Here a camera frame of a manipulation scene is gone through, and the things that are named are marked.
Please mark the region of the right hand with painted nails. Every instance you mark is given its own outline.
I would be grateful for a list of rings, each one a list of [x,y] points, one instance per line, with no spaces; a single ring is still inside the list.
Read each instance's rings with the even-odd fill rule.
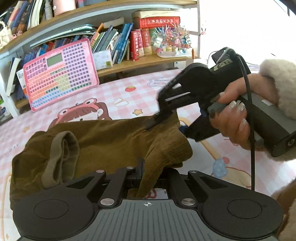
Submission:
[[[256,73],[249,74],[248,80],[252,92],[267,99],[272,104],[278,104],[278,91],[272,78]],[[219,103],[227,104],[227,107],[220,113],[211,113],[210,122],[233,144],[249,150],[250,126],[246,120],[247,110],[244,104],[236,102],[237,98],[244,93],[246,93],[246,85],[243,77],[231,82],[217,99]]]

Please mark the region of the fluffy beige sleeve forearm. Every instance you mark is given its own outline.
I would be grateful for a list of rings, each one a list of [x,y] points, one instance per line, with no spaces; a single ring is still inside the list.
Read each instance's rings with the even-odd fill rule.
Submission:
[[[274,80],[278,92],[278,107],[289,118],[295,120],[295,63],[287,60],[264,60],[260,65],[259,73]]]

